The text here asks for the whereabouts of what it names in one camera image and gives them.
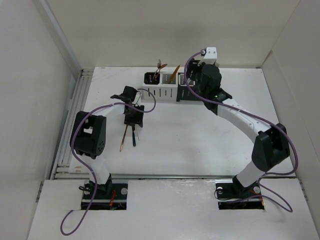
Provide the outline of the gold knife green handle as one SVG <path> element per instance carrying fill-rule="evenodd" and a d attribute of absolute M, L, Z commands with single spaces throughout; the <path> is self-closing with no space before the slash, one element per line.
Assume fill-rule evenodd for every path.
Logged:
<path fill-rule="evenodd" d="M 170 77 L 170 79 L 169 79 L 169 84 L 171 84 L 171 83 L 173 82 L 173 80 L 175 79 L 176 74 L 177 74 L 177 72 L 179 71 L 180 67 L 181 67 L 181 66 L 178 65 L 178 66 L 175 68 L 175 70 L 173 71 L 173 73 L 171 74 L 171 77 Z"/>
<path fill-rule="evenodd" d="M 132 129 L 132 145 L 133 145 L 133 147 L 136 147 L 136 145 L 137 145 L 137 143 L 136 143 L 136 128 L 135 128 L 134 124 L 131 126 L 131 129 Z"/>

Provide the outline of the silver metal spoon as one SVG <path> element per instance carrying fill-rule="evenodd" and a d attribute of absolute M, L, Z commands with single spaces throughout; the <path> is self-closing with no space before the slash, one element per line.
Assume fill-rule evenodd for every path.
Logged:
<path fill-rule="evenodd" d="M 157 62 L 157 69 L 156 69 L 156 71 L 155 71 L 155 73 L 154 73 L 154 75 L 153 75 L 153 80 L 155 80 L 155 79 L 156 79 L 156 77 L 157 77 L 157 75 L 159 74 L 160 69 L 161 69 L 161 65 L 162 65 L 162 62 L 161 62 L 161 60 L 160 60 L 160 59 L 158 59 L 158 62 Z"/>

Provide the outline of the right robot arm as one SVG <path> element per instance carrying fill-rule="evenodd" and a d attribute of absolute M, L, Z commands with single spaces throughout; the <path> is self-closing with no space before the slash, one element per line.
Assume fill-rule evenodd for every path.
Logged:
<path fill-rule="evenodd" d="M 228 199 L 248 197 L 258 179 L 290 156 L 286 128 L 278 123 L 267 123 L 246 112 L 233 97 L 221 88 L 222 75 L 215 64 L 191 58 L 184 70 L 185 83 L 192 94 L 215 115 L 241 130 L 253 143 L 251 161 L 231 183 L 220 186 Z"/>

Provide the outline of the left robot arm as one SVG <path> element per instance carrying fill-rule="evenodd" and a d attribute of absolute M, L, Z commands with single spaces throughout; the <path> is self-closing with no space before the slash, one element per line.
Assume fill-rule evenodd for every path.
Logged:
<path fill-rule="evenodd" d="M 143 127 L 145 106 L 139 105 L 141 89 L 125 86 L 121 94 L 114 94 L 115 103 L 76 114 L 70 137 L 73 156 L 89 171 L 89 183 L 80 189 L 88 197 L 106 199 L 116 193 L 110 171 L 107 169 L 102 153 L 107 144 L 107 120 L 124 115 L 125 131 L 131 128 L 132 144 L 136 146 L 136 126 Z"/>

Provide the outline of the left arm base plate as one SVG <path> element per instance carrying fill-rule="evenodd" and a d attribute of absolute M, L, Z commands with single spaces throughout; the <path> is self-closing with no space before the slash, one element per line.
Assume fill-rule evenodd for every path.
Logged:
<path fill-rule="evenodd" d="M 94 193 L 95 184 L 92 181 L 79 186 L 82 191 L 81 210 L 86 210 Z M 89 210 L 122 211 L 127 209 L 128 184 L 99 184 Z"/>

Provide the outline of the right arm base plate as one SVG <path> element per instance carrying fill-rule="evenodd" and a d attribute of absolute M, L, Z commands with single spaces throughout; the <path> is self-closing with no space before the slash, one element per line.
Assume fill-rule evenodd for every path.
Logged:
<path fill-rule="evenodd" d="M 219 210 L 264 210 L 261 188 L 258 183 L 238 188 L 233 182 L 217 182 L 214 196 Z"/>

